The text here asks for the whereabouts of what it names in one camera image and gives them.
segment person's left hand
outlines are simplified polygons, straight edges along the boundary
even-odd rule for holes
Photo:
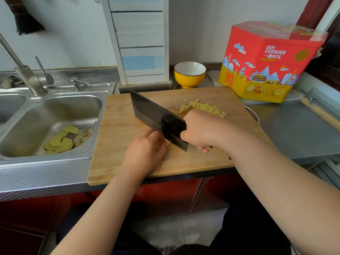
[[[156,150],[156,143],[161,146]],[[129,145],[121,171],[129,173],[140,184],[160,163],[167,151],[164,136],[152,128],[139,134]]]

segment countertop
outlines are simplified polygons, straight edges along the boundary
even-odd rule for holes
[[[199,87],[212,87],[208,78]],[[300,101],[247,105],[276,147],[300,165],[340,159],[340,133]],[[103,189],[86,182],[91,159],[71,162],[0,168],[0,201]],[[11,172],[16,171],[13,179]],[[235,172],[235,168],[145,179],[143,184],[184,180]]]

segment wooden cutting board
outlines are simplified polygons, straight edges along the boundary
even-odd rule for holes
[[[184,117],[185,113],[179,114],[178,112],[181,106],[188,104],[189,101],[198,99],[200,102],[215,105],[221,111],[227,113],[228,119],[226,120],[232,121],[257,135],[263,141],[274,145],[230,87],[166,90],[141,94],[181,118]],[[147,126],[134,116],[130,94],[110,95],[87,176],[88,184],[109,183],[120,170],[129,143],[146,128]],[[188,151],[185,152],[170,143],[163,161],[149,177],[233,166],[228,157],[223,158],[213,152],[204,154],[192,145],[189,145]]]

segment tile floor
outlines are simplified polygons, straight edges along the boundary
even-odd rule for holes
[[[151,218],[131,224],[131,229],[152,245],[159,247],[183,244],[210,245],[222,227],[227,208],[178,216]],[[40,255],[49,255],[55,248],[55,234],[49,235]]]

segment red and yellow box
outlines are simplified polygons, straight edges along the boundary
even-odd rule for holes
[[[327,34],[259,21],[234,25],[218,81],[239,98],[281,103]]]

